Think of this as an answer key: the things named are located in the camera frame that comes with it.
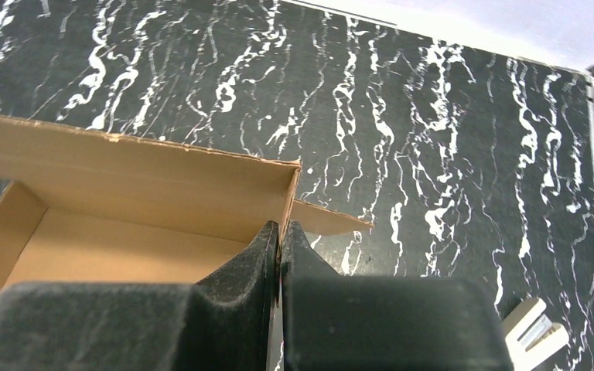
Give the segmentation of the brown cardboard box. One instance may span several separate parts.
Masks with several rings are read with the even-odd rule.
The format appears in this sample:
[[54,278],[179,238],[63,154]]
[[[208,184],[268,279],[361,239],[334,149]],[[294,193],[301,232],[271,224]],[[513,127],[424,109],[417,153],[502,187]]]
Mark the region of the brown cardboard box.
[[268,222],[372,223],[297,199],[297,161],[0,115],[0,290],[23,281],[195,283]]

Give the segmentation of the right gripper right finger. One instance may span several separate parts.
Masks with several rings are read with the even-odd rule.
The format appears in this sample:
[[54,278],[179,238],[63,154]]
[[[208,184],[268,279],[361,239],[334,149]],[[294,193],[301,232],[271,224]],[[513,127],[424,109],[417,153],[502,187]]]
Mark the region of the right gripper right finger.
[[444,277],[344,276],[301,225],[282,242],[287,370],[511,370],[486,292]]

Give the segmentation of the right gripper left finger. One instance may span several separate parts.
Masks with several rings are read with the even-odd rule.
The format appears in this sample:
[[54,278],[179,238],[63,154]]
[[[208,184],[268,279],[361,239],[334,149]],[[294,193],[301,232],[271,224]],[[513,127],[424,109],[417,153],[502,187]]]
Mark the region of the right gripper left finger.
[[0,293],[0,370],[263,370],[279,227],[195,284],[21,283]]

